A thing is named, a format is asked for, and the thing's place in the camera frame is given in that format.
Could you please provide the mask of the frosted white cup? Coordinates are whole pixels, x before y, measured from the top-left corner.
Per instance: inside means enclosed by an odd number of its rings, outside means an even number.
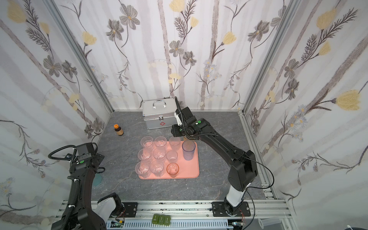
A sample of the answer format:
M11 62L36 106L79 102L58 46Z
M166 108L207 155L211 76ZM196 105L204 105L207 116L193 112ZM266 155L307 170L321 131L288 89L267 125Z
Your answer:
M178 160L178 153L175 150L170 150L166 153L166 159L169 163L176 163Z
M179 150L181 148L181 139L180 137L170 137L169 144L172 150Z

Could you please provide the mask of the teal plastic cup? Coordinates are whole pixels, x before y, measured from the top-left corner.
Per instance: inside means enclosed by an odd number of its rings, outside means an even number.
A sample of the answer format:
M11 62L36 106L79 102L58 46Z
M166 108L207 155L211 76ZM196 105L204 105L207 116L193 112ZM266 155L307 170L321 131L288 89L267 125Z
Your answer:
M93 180L93 187L98 186L102 182L102 176L98 173L95 175Z

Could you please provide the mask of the clear glass two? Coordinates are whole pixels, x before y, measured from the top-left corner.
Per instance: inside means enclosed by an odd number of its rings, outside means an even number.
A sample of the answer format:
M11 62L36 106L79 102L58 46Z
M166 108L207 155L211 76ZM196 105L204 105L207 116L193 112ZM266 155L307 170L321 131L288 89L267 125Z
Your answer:
M156 146L157 149L163 149L166 150L167 149L167 139L164 136L159 136L154 140L154 144Z

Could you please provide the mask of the clear glass four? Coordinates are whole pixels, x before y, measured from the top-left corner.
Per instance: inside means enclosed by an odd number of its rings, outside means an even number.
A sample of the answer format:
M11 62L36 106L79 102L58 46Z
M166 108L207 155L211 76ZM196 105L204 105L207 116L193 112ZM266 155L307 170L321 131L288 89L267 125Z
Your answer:
M166 150L156 148L152 152L152 156L153 156L154 160L165 162L165 160L166 160Z

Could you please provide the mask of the clear glass one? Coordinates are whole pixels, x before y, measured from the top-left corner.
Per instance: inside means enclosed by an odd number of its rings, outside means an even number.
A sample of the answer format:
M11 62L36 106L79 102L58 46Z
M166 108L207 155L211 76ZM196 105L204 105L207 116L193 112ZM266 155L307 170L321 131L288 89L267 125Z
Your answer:
M154 139L151 136L143 137L140 141L140 144L144 149L152 150L155 147Z

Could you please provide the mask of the pink plastic cup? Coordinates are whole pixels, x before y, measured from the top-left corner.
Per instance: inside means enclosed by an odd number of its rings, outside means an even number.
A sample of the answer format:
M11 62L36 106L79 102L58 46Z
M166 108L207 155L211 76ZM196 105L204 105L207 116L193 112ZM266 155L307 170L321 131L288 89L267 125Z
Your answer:
M175 178L179 173L179 165L176 163L170 163L167 165L166 171L170 177Z

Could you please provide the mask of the clear glass six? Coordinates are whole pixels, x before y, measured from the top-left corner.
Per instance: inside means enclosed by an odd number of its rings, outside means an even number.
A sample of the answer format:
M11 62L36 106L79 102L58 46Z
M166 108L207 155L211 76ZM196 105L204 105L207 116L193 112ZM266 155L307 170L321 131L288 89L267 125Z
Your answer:
M165 172L165 165L162 161L153 161L150 164L150 171L156 176L156 177L162 177Z

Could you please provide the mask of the clear glass three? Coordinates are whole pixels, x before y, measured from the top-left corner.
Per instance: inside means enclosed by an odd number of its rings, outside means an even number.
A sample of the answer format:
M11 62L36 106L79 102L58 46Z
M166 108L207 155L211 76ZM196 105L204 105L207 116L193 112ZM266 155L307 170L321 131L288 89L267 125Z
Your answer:
M148 149L141 149L138 152L138 158L140 161L151 161L151 156L152 156L151 150Z

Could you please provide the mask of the clear glass five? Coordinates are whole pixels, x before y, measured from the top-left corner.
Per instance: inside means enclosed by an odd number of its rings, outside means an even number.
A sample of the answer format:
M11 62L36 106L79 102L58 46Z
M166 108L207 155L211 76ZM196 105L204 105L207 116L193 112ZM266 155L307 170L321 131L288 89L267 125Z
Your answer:
M135 172L141 178L148 178L151 174L150 162L149 161L140 161L135 166Z

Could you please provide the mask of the blue plastic tumbler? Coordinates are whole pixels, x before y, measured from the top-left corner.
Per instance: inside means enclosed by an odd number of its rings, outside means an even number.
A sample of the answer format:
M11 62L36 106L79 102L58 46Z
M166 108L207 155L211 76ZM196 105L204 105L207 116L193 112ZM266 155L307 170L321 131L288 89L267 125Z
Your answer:
M186 140L182 144L183 157L186 161L190 161L194 157L196 144L192 140Z

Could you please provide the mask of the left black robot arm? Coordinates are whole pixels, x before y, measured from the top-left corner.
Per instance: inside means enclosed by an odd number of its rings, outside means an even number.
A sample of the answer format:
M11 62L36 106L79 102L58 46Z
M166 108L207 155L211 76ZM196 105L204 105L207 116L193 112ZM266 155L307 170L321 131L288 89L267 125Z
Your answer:
M61 219L52 224L53 230L106 230L110 217L118 218L126 213L126 207L116 193L101 198L92 209L92 187L96 174L105 171L100 167L104 156L99 154L94 142L78 146L67 145L52 151L52 160L69 161L68 179L71 190Z

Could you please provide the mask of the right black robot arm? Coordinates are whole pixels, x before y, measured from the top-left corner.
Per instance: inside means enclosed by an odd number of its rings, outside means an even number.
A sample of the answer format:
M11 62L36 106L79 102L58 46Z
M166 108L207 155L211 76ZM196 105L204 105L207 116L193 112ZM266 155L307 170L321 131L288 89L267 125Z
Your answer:
M195 117L188 107L178 108L174 114L177 119L177 124L172 125L171 129L174 137L186 137L206 143L230 167L230 188L224 199L224 208L228 215L235 215L248 188L261 189L251 185L258 176L258 166L266 170L269 168L258 162L251 150L245 151L224 138L208 120Z

